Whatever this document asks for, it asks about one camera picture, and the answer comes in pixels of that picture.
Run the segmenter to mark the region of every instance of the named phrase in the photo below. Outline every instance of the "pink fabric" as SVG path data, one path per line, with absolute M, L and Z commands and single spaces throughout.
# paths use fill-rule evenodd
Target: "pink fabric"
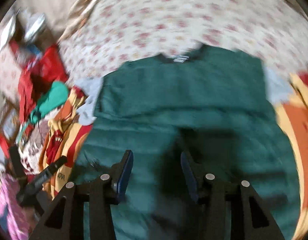
M 16 179 L 9 174 L 1 176 L 0 190 L 0 216 L 4 214 L 7 206 L 7 228 L 12 240 L 27 240 L 30 225 L 22 212 L 22 208 L 16 202 L 16 193 L 20 186 Z

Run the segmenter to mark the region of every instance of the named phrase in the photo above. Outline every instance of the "red clothing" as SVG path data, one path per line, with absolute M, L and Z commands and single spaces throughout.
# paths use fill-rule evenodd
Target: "red clothing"
M 0 147 L 4 153 L 5 158 L 9 159 L 10 158 L 10 152 L 8 151 L 10 145 L 6 141 L 3 135 L 0 134 Z
M 63 133 L 60 130 L 57 130 L 50 138 L 50 143 L 46 149 L 48 165 L 50 165 L 55 160 L 56 153 L 61 145 L 61 142 L 63 141 L 63 136 Z
M 68 79 L 57 51 L 57 45 L 49 47 L 43 57 L 27 70 L 33 62 L 34 59 L 30 60 L 26 68 L 22 70 L 18 83 L 21 123 L 27 120 L 41 94 L 47 93 L 54 81 L 65 83 Z

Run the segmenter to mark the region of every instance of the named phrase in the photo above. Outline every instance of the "floral bedsheet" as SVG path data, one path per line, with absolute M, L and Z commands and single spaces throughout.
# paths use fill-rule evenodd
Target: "floral bedsheet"
M 178 55 L 197 42 L 244 50 L 285 77 L 308 65 L 308 22 L 284 0 L 101 0 L 87 24 L 60 43 L 60 53 L 72 83 L 127 60 Z M 19 75 L 5 48 L 0 89 L 12 101 Z

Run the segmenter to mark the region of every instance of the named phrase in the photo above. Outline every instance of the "green t-shirt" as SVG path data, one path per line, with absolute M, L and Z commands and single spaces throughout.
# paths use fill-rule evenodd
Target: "green t-shirt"
M 126 201 L 111 207 L 117 239 L 195 239 L 200 209 L 180 165 L 188 149 L 217 178 L 248 180 L 291 239 L 298 174 L 266 100 L 260 59 L 207 45 L 186 56 L 183 63 L 163 55 L 126 62 L 104 77 L 71 179 L 90 181 L 131 149 Z

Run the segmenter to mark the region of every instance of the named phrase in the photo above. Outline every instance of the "metal bolt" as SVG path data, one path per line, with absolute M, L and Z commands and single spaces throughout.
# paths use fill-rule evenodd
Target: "metal bolt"
M 214 174 L 211 174 L 211 173 L 206 174 L 205 177 L 206 177 L 206 179 L 209 179 L 209 180 L 215 179 L 215 175 L 214 175 Z
M 110 178 L 110 176 L 108 174 L 103 174 L 101 176 L 101 180 L 108 180 Z
M 72 188 L 72 187 L 74 187 L 74 182 L 68 182 L 68 183 L 66 183 L 66 187 L 67 188 Z
M 241 184 L 242 184 L 243 187 L 249 187 L 249 185 L 250 185 L 247 180 L 242 180 Z

